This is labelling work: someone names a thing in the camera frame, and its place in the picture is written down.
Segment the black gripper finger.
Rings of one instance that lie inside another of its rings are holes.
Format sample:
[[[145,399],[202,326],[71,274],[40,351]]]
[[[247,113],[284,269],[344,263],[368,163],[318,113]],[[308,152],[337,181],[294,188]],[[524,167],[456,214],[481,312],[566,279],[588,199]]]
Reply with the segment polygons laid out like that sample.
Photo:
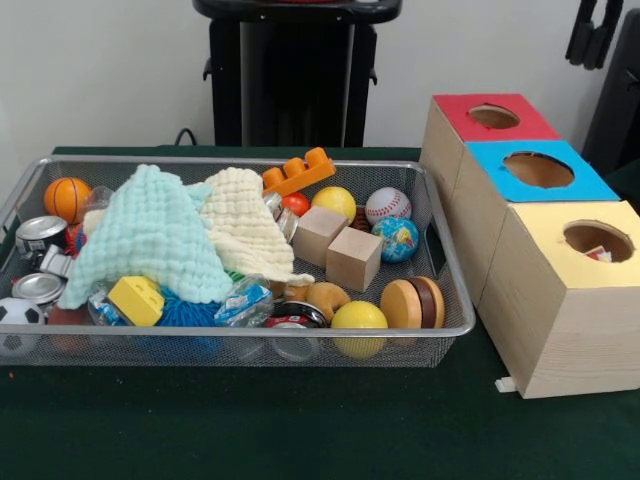
[[[586,1],[587,5],[587,44],[585,47],[583,66],[586,70],[601,69],[604,66],[619,18],[622,13],[623,0],[607,0],[604,17],[595,27],[592,15],[596,0]]]
[[[596,4],[596,0],[582,0],[580,2],[565,54],[565,58],[570,64],[582,64],[586,58],[594,30],[592,15]]]

